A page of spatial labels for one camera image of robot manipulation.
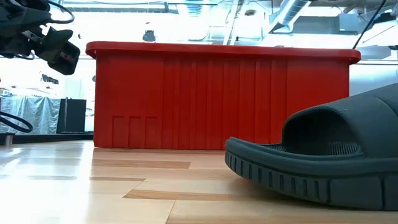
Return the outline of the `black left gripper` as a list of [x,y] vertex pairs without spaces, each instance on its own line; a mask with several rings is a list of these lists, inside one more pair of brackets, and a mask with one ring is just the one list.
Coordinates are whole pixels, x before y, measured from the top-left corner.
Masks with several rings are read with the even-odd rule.
[[[1,1],[1,55],[29,57],[34,48],[25,31],[34,32],[50,21],[50,6],[45,0]],[[73,31],[50,27],[34,49],[36,56],[63,75],[75,73],[80,49],[69,39]]]

